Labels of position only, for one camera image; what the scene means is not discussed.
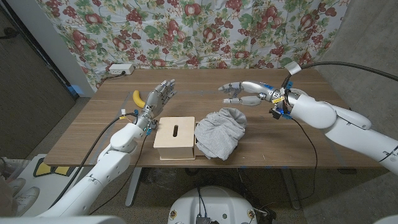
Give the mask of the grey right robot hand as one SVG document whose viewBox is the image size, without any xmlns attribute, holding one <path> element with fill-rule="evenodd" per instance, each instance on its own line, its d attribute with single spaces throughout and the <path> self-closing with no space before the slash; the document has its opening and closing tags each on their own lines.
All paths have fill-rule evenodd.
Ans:
<svg viewBox="0 0 398 224">
<path fill-rule="evenodd" d="M 222 85 L 219 91 L 229 94 L 230 98 L 225 98 L 223 103 L 240 104 L 244 106 L 257 106 L 262 101 L 268 101 L 273 104 L 288 102 L 288 93 L 257 81 L 232 82 Z"/>
</svg>

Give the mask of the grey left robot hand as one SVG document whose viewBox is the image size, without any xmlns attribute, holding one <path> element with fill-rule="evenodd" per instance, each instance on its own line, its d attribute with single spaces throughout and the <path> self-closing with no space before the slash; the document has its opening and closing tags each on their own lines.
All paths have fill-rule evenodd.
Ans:
<svg viewBox="0 0 398 224">
<path fill-rule="evenodd" d="M 161 114 L 164 106 L 176 94 L 174 86 L 174 79 L 164 80 L 149 93 L 141 114 L 136 118 L 136 125 L 144 129 L 153 119 Z"/>
</svg>

